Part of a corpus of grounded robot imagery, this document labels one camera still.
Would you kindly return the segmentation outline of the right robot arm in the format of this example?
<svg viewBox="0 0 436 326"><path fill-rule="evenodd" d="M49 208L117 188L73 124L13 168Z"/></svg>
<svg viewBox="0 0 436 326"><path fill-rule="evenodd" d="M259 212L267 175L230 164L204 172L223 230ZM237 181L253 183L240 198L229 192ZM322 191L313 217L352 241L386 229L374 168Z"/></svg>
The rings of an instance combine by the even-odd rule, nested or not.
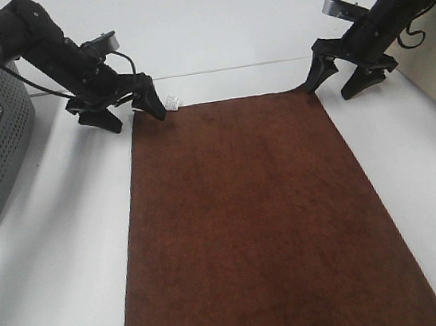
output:
<svg viewBox="0 0 436 326"><path fill-rule="evenodd" d="M343 0L325 0L323 13L352 22L338 39L317 39L312 45L312 63L306 81L298 88L315 92L339 70L334 60L343 59L356 65L352 77L341 89L342 97L354 95L385 80L398 62L385 51L397 41L403 45L401 32L414 34L410 24L431 7L436 0L377 0L370 9Z"/></svg>

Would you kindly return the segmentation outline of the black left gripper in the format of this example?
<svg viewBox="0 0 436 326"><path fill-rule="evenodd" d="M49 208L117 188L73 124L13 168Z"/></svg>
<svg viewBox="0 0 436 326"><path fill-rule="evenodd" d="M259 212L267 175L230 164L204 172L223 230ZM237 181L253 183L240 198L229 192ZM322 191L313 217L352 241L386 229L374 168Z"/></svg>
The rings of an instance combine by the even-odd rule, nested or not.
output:
<svg viewBox="0 0 436 326"><path fill-rule="evenodd" d="M119 74L105 64L106 57L94 58L73 39L34 39L23 50L27 62L70 91L85 107L96 109L117 106L128 101L164 121L166 109L159 99L154 81L147 74ZM80 112L78 123L119 134L122 121L108 109Z"/></svg>

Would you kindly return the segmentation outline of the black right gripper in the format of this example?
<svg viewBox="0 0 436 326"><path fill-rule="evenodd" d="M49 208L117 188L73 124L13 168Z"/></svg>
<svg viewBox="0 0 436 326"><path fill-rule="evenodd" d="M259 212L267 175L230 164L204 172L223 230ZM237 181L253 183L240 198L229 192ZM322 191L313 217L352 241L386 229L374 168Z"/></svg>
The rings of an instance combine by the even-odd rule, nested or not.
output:
<svg viewBox="0 0 436 326"><path fill-rule="evenodd" d="M304 92L315 92L324 81L339 72L334 63L336 59L357 66L341 89L340 94L345 100L382 83L384 71L397 66L397 61L384 52L417 13L416 0L376 0L364 16L352 22L342 37L318 39L318 53L312 55Z"/></svg>

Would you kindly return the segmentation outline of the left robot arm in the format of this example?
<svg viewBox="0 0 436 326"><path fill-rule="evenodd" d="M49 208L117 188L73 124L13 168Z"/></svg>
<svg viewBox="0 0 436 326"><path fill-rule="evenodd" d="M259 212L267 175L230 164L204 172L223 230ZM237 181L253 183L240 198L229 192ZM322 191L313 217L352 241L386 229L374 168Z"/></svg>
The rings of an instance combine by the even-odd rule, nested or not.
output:
<svg viewBox="0 0 436 326"><path fill-rule="evenodd" d="M111 106L129 103L159 121L167 114L150 76L119 74L106 65L107 55L118 48L113 31L77 45L33 0L12 0L0 9L0 70L18 79L7 65L23 58L66 89L66 110L79 117L80 125L116 134L122 122Z"/></svg>

